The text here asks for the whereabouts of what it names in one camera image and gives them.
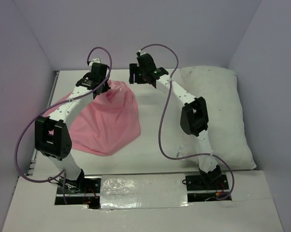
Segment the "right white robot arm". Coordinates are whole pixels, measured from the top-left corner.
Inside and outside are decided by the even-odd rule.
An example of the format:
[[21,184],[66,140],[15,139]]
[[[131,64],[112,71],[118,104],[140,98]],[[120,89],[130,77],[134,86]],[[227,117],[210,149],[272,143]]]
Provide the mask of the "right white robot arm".
[[169,158],[171,160],[183,160],[198,158],[201,184],[206,189],[212,189],[221,176],[221,168],[215,160],[211,144],[208,137],[208,111],[206,100],[203,97],[195,97],[188,93],[172,78],[172,73],[168,73],[163,67],[156,67],[154,59],[149,53],[137,52],[137,63],[129,65],[130,84],[149,84],[155,89],[167,95],[166,103],[160,119],[158,143],[162,150],[161,131],[164,116],[171,97],[175,98],[175,103],[181,110],[179,120],[182,131],[194,137],[194,147],[199,148],[197,155],[187,155],[184,157]]

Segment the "white pillow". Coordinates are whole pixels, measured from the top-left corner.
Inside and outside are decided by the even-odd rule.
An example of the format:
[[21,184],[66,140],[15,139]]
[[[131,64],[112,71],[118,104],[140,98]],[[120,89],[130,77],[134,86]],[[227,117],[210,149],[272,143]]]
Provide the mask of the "white pillow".
[[208,136],[213,153],[232,170],[255,169],[256,164],[245,137],[236,73],[214,66],[185,67],[180,72],[182,87],[206,101]]

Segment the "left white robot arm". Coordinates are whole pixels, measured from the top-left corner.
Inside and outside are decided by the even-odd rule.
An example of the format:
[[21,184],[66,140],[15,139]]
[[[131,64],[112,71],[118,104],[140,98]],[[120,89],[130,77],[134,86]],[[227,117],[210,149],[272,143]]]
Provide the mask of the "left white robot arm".
[[110,68],[96,60],[90,62],[88,66],[89,72],[77,81],[64,103],[50,114],[39,116],[35,120],[36,150],[64,172],[61,176],[68,183],[68,187],[76,193],[84,190],[86,181],[84,171],[71,155],[73,144],[69,128],[96,96],[110,89],[107,83]]

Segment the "pink pillowcase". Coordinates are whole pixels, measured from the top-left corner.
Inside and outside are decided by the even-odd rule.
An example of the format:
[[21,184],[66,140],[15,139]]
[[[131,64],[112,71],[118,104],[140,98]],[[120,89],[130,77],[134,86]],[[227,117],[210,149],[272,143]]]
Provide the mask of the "pink pillowcase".
[[110,89],[93,97],[86,87],[75,87],[44,116],[64,120],[72,148],[99,156],[110,156],[141,133],[138,106],[133,92],[122,81],[108,81]]

